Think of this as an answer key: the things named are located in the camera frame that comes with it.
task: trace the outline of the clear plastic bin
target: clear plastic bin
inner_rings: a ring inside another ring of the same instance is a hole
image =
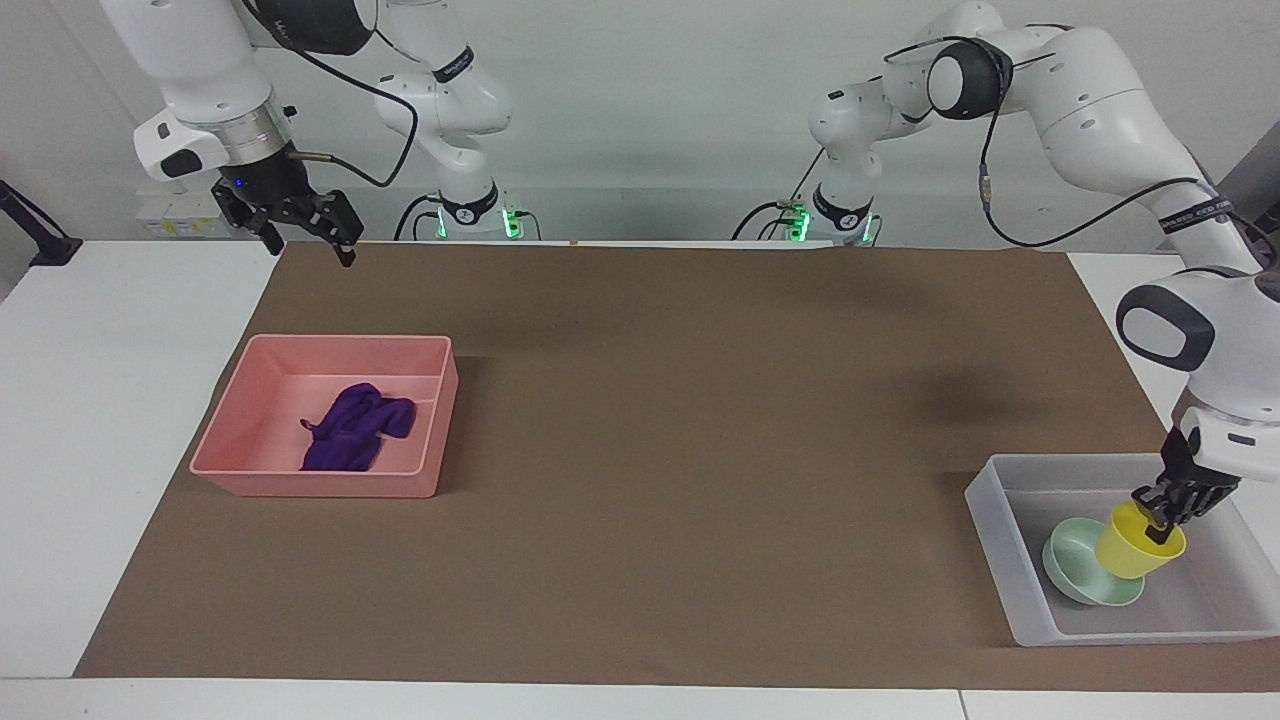
[[[1160,474],[1158,455],[995,455],[965,491],[1021,646],[1222,643],[1280,635],[1280,577],[1230,498],[1185,525],[1187,553],[1128,607],[1068,600],[1041,548],[1061,520],[1105,520]]]

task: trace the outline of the mint green bowl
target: mint green bowl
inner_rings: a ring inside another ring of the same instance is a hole
[[[1142,597],[1147,580],[1125,580],[1107,573],[1093,556],[1100,537],[1102,523],[1091,518],[1069,518],[1059,523],[1041,552],[1044,574],[1062,594],[1082,605],[1133,605]]]

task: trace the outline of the brown paper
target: brown paper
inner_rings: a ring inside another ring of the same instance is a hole
[[[965,486],[1164,438],[1061,255],[360,255],[291,245],[246,337],[452,336],[440,495],[184,461],[77,675],[1280,691],[1280,642],[1015,646]]]

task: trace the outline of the purple cloth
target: purple cloth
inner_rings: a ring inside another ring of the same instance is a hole
[[[379,433],[408,437],[416,410],[412,400],[385,398],[369,383],[348,387],[338,393],[320,424],[302,420],[302,427],[311,430],[311,447],[302,460],[302,469],[369,470],[383,446]]]

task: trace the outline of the pink plastic bin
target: pink plastic bin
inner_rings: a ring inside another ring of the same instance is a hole
[[[366,473],[303,473],[311,433],[338,393],[372,383],[408,397],[408,438],[383,438]],[[250,338],[196,448],[191,471],[241,496],[431,497],[458,372],[447,337],[260,334]]]

